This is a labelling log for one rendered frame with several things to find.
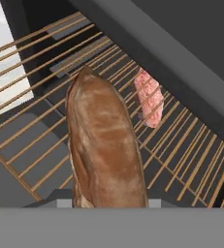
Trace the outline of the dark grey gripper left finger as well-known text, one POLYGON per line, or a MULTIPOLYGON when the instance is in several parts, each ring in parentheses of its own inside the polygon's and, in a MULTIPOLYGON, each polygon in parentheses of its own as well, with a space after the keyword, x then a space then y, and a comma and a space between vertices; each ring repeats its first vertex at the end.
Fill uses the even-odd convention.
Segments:
POLYGON ((27 208, 33 207, 52 207, 52 208, 71 208, 72 207, 72 190, 55 189, 51 194, 41 201, 35 201, 27 205, 27 208))

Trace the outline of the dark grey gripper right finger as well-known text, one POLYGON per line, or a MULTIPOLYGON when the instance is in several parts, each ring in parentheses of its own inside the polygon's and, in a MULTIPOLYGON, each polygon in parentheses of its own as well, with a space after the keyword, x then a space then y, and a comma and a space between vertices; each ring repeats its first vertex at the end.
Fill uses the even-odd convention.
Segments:
POLYGON ((150 208, 173 208, 176 207, 174 199, 164 192, 147 190, 148 204, 150 208))

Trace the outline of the brown baguette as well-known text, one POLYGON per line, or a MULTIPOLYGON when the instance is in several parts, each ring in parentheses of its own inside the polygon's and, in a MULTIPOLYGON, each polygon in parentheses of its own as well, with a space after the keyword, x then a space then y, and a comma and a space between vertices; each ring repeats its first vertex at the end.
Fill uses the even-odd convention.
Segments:
POLYGON ((83 67, 65 100, 74 208, 147 208, 144 169, 127 108, 83 67))

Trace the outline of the pink raw steak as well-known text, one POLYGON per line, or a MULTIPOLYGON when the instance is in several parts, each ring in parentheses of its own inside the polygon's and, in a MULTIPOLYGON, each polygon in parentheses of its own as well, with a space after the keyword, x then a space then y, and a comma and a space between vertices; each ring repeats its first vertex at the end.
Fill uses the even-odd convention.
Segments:
POLYGON ((156 128, 161 121, 164 97, 160 84, 143 68, 134 79, 134 86, 138 94, 139 102, 143 105, 140 115, 146 119, 144 123, 150 128, 156 128))

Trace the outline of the dark grey toaster oven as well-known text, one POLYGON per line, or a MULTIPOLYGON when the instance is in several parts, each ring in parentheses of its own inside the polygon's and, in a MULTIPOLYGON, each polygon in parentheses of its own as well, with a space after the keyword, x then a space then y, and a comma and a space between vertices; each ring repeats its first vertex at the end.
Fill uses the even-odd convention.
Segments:
POLYGON ((0 47, 81 13, 224 141, 224 81, 152 18, 149 0, 0 0, 0 47))

